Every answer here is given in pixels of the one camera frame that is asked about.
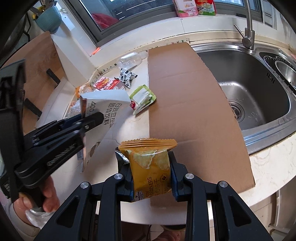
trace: sink drain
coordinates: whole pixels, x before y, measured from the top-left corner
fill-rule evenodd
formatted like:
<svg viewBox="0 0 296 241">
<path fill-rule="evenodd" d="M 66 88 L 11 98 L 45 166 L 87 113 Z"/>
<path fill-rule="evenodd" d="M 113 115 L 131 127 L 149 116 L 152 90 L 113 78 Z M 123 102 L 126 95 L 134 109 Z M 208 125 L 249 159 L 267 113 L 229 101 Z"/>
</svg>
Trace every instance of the sink drain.
<svg viewBox="0 0 296 241">
<path fill-rule="evenodd" d="M 241 122 L 244 119 L 244 109 L 243 107 L 235 102 L 235 101 L 228 101 L 238 122 Z"/>
</svg>

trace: cracker package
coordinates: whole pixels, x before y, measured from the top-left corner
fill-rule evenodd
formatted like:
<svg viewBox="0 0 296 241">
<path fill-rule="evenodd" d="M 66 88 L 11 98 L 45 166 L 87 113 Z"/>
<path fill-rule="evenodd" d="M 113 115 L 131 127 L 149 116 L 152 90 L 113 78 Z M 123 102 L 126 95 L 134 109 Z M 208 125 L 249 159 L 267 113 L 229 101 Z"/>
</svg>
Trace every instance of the cracker package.
<svg viewBox="0 0 296 241">
<path fill-rule="evenodd" d="M 176 146 L 174 139 L 145 138 L 121 143 L 119 150 L 131 165 L 134 201 L 164 194 L 171 189 L 168 151 Z"/>
</svg>

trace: plastic bottle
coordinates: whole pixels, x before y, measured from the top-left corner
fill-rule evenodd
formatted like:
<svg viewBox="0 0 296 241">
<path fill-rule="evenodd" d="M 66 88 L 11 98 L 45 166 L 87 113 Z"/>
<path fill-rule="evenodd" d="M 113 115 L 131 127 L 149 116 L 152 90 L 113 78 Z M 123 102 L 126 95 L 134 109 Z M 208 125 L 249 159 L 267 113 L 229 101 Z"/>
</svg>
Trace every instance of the plastic bottle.
<svg viewBox="0 0 296 241">
<path fill-rule="evenodd" d="M 148 57 L 148 52 L 142 51 L 140 53 L 128 53 L 117 60 L 118 68 L 129 70 L 142 63 L 142 60 Z"/>
</svg>

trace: white countertop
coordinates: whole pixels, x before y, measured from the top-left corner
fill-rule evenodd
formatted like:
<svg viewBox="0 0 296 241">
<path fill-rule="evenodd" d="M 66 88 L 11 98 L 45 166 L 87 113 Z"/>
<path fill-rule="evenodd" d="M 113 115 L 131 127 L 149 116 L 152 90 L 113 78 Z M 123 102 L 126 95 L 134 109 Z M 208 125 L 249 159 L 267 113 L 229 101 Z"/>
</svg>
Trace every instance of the white countertop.
<svg viewBox="0 0 296 241">
<path fill-rule="evenodd" d="M 132 81 L 131 94 L 139 85 L 148 85 L 147 59 L 137 66 L 133 72 L 138 77 Z M 117 77 L 119 69 L 112 69 L 105 74 Z M 132 109 L 127 108 L 121 120 L 109 130 L 98 146 L 90 163 L 80 173 L 80 163 L 76 156 L 63 164 L 52 176 L 58 197 L 63 202 L 71 192 L 83 181 L 91 184 L 105 181 L 118 172 L 114 149 L 125 140 L 149 137 L 149 112 L 145 111 L 137 117 L 132 116 Z M 250 156 L 251 167 L 255 179 L 255 187 L 240 193 L 248 206 L 252 206 L 269 197 L 294 176 L 296 176 L 296 135 L 292 135 L 280 143 Z M 213 214 L 208 202 L 210 226 L 213 226 Z M 142 224 L 184 224 L 186 223 L 186 207 L 156 208 L 150 206 L 150 199 L 134 203 L 121 203 L 122 221 Z"/>
</svg>

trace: metal sink edge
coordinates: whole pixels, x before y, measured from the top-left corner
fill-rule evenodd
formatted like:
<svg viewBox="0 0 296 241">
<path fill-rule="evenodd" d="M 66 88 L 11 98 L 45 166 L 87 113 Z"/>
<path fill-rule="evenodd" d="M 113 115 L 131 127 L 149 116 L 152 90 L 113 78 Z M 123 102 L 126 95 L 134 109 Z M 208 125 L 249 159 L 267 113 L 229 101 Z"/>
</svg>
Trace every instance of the metal sink edge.
<svg viewBox="0 0 296 241">
<path fill-rule="evenodd" d="M 242 131 L 249 155 L 265 149 L 296 132 L 296 96 L 280 76 L 259 55 L 260 52 L 277 54 L 296 68 L 295 62 L 281 49 L 263 44 L 255 44 L 254 50 L 249 50 L 240 42 L 215 42 L 192 45 L 191 47 L 196 53 L 217 50 L 234 50 L 247 53 L 260 61 L 276 77 L 287 93 L 290 102 L 290 109 L 287 114 L 269 123 Z"/>
</svg>

